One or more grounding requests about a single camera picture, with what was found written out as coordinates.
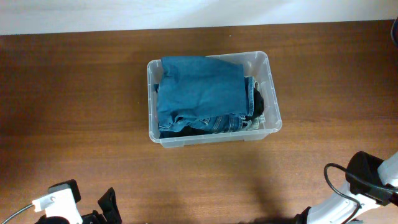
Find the black shirt with white logo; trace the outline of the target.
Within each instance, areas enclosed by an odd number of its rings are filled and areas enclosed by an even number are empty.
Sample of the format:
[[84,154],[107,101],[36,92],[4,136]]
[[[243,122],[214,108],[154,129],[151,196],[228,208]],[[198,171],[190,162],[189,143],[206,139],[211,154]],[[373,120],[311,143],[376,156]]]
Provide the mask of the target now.
[[160,138],[179,138],[187,136],[213,134],[215,132],[217,132],[216,129],[193,128],[191,126],[186,126],[180,131],[171,131],[169,129],[165,129],[164,127],[161,126],[159,127]]

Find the blue denim jeans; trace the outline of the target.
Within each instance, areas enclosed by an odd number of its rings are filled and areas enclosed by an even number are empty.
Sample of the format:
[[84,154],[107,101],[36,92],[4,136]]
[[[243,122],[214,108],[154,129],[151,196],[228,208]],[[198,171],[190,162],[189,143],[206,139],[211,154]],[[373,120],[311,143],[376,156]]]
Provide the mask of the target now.
[[244,67],[202,56],[164,57],[156,86],[158,127],[186,126],[230,133],[243,128],[249,115]]

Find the light wash jeans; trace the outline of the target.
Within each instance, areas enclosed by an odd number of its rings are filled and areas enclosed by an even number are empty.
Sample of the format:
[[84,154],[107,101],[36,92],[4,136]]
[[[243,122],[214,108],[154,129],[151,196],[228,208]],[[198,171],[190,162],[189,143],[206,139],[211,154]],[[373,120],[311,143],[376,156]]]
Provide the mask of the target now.
[[[254,77],[245,77],[245,89],[246,89],[246,96],[248,99],[248,108],[249,108],[249,115],[252,116],[253,111],[254,111],[254,89],[258,88],[258,82],[255,81]],[[252,131],[259,129],[260,123],[263,123],[265,121],[265,118],[263,116],[263,113],[258,117],[253,120],[245,121],[245,118],[243,120],[243,131]]]

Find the black garment with red band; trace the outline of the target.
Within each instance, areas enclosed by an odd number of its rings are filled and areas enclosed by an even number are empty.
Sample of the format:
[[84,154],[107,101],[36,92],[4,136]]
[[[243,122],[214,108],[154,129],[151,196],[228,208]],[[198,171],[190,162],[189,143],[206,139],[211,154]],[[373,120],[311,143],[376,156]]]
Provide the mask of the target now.
[[261,93],[257,89],[254,89],[253,93],[254,93],[254,111],[252,116],[245,117],[245,121],[258,118],[264,111],[264,99],[261,96]]

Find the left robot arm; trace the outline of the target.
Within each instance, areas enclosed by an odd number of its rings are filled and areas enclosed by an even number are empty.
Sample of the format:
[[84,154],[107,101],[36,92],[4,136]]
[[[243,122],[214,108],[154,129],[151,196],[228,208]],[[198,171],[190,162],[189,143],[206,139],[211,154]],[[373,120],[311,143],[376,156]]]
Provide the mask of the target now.
[[48,188],[47,195],[32,201],[35,212],[45,212],[38,223],[64,224],[121,224],[116,193],[109,188],[98,200],[101,213],[96,210],[80,215],[76,204],[81,200],[76,180],[71,179]]

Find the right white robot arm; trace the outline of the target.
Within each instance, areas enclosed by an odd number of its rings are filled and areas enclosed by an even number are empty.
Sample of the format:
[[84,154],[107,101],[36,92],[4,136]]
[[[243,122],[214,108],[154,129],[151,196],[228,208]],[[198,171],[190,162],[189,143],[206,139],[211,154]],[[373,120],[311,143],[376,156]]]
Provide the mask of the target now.
[[[328,177],[331,167],[345,174],[345,181],[339,189]],[[397,154],[382,160],[359,151],[346,167],[329,163],[324,167],[323,174],[333,194],[321,204],[308,207],[296,215],[294,223],[353,223],[364,212],[390,203],[397,205]]]

